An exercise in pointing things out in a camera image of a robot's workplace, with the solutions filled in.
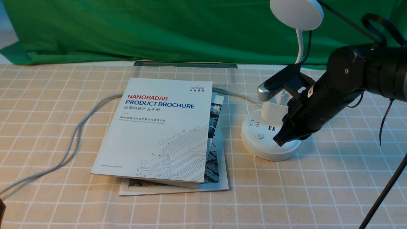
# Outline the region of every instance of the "gray cable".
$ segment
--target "gray cable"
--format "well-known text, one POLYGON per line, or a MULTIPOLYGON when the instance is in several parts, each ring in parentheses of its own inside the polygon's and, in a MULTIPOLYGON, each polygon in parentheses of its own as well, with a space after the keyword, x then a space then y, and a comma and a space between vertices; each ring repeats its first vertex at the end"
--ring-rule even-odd
POLYGON ((44 176, 44 175, 46 175, 46 174, 48 174, 48 173, 50 173, 50 172, 53 172, 53 171, 55 171, 55 170, 57 170, 57 169, 59 169, 59 168, 65 166, 66 164, 68 164, 68 163, 75 157, 76 153, 78 152, 78 149, 79 149, 79 146, 80 146, 80 143, 81 143, 81 138, 82 138, 82 128, 83 128, 83 125, 88 121, 88 119, 89 119, 96 111, 98 111, 100 108, 103 107, 103 105, 104 105, 105 102, 107 102, 107 101, 109 101, 109 100, 111 100, 111 99, 116 99, 116 98, 122 97, 122 96, 123 96, 123 94, 115 94, 115 95, 110 95, 110 96, 108 96, 108 97, 106 97, 106 98, 100 100, 100 102, 88 113, 88 115, 87 115, 81 122, 78 123, 77 127, 75 128, 75 130, 74 130, 74 132, 73 132, 73 134, 72 134, 71 141, 70 141, 70 143, 69 143, 69 145, 68 145, 68 148, 67 148, 67 150, 66 150, 66 152, 65 152, 65 155, 63 156, 62 160, 61 160, 56 166, 54 166, 54 167, 52 167, 52 168, 49 168, 49 169, 47 169, 47 170, 44 170, 44 171, 42 171, 42 172, 33 174, 33 175, 31 175, 31 176, 28 176, 28 177, 26 177, 26 178, 23 178, 23 179, 21 179, 21 180, 19 180, 19 181, 16 181, 16 182, 12 183, 11 185, 9 185, 8 187, 6 187, 5 189, 1 190, 1 191, 0 191, 0 195, 4 194, 4 193, 7 192, 8 190, 14 188, 15 186, 17 186, 17 185, 19 185, 19 184, 21 184, 21 183, 23 183, 23 182, 37 179, 37 178, 39 178, 39 177, 41 177, 41 176, 44 176), (69 152, 70 152, 70 150, 71 150, 73 141, 74 141, 74 139, 75 139, 76 132, 78 132, 78 137, 77 137, 78 141, 77 141, 77 145, 76 145, 76 147, 75 147, 75 151, 73 152, 73 154, 71 155, 71 157, 69 157, 68 160, 65 161, 65 159, 68 157, 68 154, 69 154, 69 152))
POLYGON ((255 100, 255 99, 253 99, 253 98, 250 98, 250 97, 248 97, 248 96, 246 96, 246 95, 243 95, 243 94, 240 94, 240 93, 234 93, 234 92, 231 92, 231 91, 222 89, 222 88, 216 88, 216 87, 214 87, 214 88, 212 88, 212 91, 218 92, 218 93, 221 93, 221 94, 225 94, 225 95, 232 95, 232 96, 235 96, 235 97, 240 97, 240 98, 242 98, 242 99, 247 99, 247 100, 249 100, 249 101, 252 102, 252 103, 256 103, 256 104, 260 104, 260 105, 263 104, 262 102, 257 101, 257 100, 255 100))
MULTIPOLYGON (((213 88, 212 90, 213 90, 214 92, 218 92, 218 93, 221 93, 221 94, 232 95, 232 96, 236 96, 236 97, 240 97, 240 98, 247 99, 247 100, 249 100, 249 101, 251 101, 251 102, 254 102, 254 103, 257 103, 257 104, 262 104, 261 102, 255 100, 255 99, 253 99, 253 98, 250 98, 250 97, 248 97, 248 96, 245 96, 245 95, 242 95, 242 94, 239 94, 239 93, 234 93, 234 92, 231 92, 231 91, 222 89, 222 88, 216 88, 216 87, 215 87, 215 88, 213 88)), ((19 185, 19 184, 21 184, 21 183, 23 183, 23 182, 38 179, 38 178, 40 178, 40 177, 42 177, 42 176, 44 176, 44 175, 46 175, 46 174, 48 174, 48 173, 50 173, 50 172, 53 172, 53 171, 55 171, 55 170, 57 170, 57 169, 59 169, 59 168, 62 168, 62 167, 65 166, 65 165, 67 165, 67 164, 75 157, 75 155, 77 154, 77 152, 78 152, 78 150, 79 150, 79 146, 80 146, 80 144, 81 144, 81 138, 82 138, 82 128, 83 128, 83 125, 85 125, 85 123, 89 120, 89 118, 90 118, 96 111, 98 111, 100 108, 102 108, 102 107, 104 106, 104 104, 105 104, 107 101, 109 101, 109 100, 111 100, 111 99, 120 98, 120 97, 122 97, 122 96, 123 96, 123 94, 110 95, 110 96, 108 96, 108 97, 106 97, 106 98, 100 100, 100 101, 98 102, 98 104, 92 108, 92 110, 88 113, 88 115, 87 115, 81 122, 79 122, 78 125, 76 126, 76 128, 75 128, 75 130, 74 130, 74 132, 73 132, 73 134, 72 134, 72 136, 71 136, 71 141, 69 142, 68 148, 67 148, 67 150, 65 151, 65 155, 63 156, 62 160, 61 160, 56 166, 54 166, 54 167, 52 167, 52 168, 49 168, 49 169, 46 169, 46 170, 44 170, 44 171, 42 171, 42 172, 33 174, 33 175, 31 175, 31 176, 28 176, 28 177, 26 177, 26 178, 23 178, 23 179, 21 179, 21 180, 19 180, 19 181, 16 181, 16 182, 12 183, 11 185, 9 185, 8 187, 6 187, 5 189, 1 190, 1 191, 0 191, 0 195, 4 194, 4 193, 7 192, 8 190, 14 188, 15 186, 17 186, 17 185, 19 185), (74 152, 72 153, 72 155, 65 161, 65 159, 68 157, 69 152, 71 151, 71 147, 72 147, 72 144, 73 144, 73 142, 74 142, 74 140, 75 140, 75 135, 76 135, 76 134, 77 134, 77 144, 76 144, 75 150, 74 150, 74 152)))

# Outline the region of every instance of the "table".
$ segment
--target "table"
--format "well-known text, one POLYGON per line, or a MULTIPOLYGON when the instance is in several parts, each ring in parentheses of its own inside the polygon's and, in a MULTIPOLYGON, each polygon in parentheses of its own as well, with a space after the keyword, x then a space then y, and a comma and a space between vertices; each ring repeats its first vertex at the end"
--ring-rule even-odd
MULTIPOLYGON (((304 70, 318 77, 322 71, 304 70)), ((256 98, 273 70, 80 65, 0 65, 0 189, 55 165, 76 124, 100 99, 123 92, 131 77, 214 82, 256 98)), ((87 124, 80 151, 66 167, 5 198, 5 229, 353 229, 407 150, 407 104, 365 95, 302 142, 282 162, 255 158, 240 142, 244 116, 258 105, 225 97, 222 131, 230 190, 119 197, 119 178, 90 174, 117 108, 109 102, 87 124)), ((407 227, 404 173, 371 222, 407 227)))

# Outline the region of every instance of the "robotic arm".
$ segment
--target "robotic arm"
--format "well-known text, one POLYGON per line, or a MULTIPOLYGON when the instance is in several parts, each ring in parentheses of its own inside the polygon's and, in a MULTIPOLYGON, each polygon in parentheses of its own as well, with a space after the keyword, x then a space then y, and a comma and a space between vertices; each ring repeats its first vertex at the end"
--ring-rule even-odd
POLYGON ((381 38, 380 43, 336 49, 316 82, 300 72, 299 63, 287 66, 258 87, 261 101, 270 100, 283 89, 293 96, 281 130, 273 138, 279 146, 307 139, 364 91, 407 102, 407 42, 393 24, 379 16, 366 14, 362 22, 381 38), (400 47, 388 47, 370 20, 381 23, 400 47))

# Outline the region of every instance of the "green cloth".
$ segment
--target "green cloth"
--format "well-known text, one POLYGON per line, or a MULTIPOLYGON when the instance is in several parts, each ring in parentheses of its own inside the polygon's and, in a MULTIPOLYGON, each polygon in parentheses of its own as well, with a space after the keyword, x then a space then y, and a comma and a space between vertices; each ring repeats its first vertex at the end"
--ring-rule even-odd
MULTIPOLYGON (((325 0, 361 26, 365 13, 407 34, 407 1, 325 0)), ((291 64, 295 30, 269 0, 3 0, 19 42, 0 50, 13 64, 150 59, 164 62, 291 64)), ((307 64, 324 68, 340 46, 370 42, 324 9, 307 64)), ((308 40, 304 33, 304 42, 308 40)))

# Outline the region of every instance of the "black strap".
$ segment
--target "black strap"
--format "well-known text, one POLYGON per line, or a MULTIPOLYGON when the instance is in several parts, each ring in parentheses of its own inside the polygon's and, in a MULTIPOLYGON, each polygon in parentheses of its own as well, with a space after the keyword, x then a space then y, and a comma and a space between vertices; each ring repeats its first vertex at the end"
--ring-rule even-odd
POLYGON ((378 36, 380 38, 380 40, 382 41, 382 43, 384 45, 387 45, 387 41, 386 41, 386 37, 376 28, 374 28, 372 26, 372 24, 370 23, 370 21, 374 21, 379 23, 381 26, 383 26, 387 31, 389 31, 389 33, 391 34, 391 36, 393 37, 393 39, 401 46, 403 47, 407 47, 407 41, 403 38, 403 36, 401 35, 401 33, 398 31, 398 29, 387 19, 376 15, 376 14, 372 14, 372 13, 367 13, 362 17, 362 23, 363 26, 369 30, 370 32, 374 33, 376 36, 378 36))

